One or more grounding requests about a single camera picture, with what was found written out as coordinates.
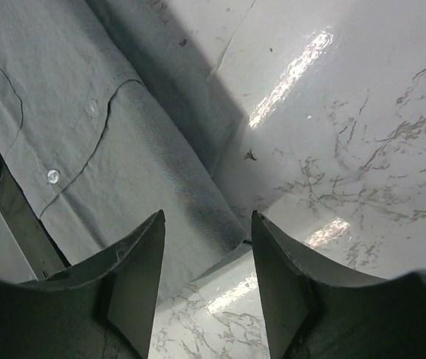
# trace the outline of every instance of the wrinkled cloth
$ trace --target wrinkled cloth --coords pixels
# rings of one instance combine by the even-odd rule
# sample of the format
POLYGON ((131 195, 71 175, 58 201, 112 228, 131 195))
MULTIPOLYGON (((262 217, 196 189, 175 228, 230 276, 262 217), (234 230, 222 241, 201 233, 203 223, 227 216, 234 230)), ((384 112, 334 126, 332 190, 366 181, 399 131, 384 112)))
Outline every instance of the wrinkled cloth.
POLYGON ((160 301, 246 238, 84 0, 0 0, 0 153, 72 264, 163 209, 160 301))
POLYGON ((208 79, 210 68, 174 39, 146 0, 86 2, 213 176, 242 114, 208 79))

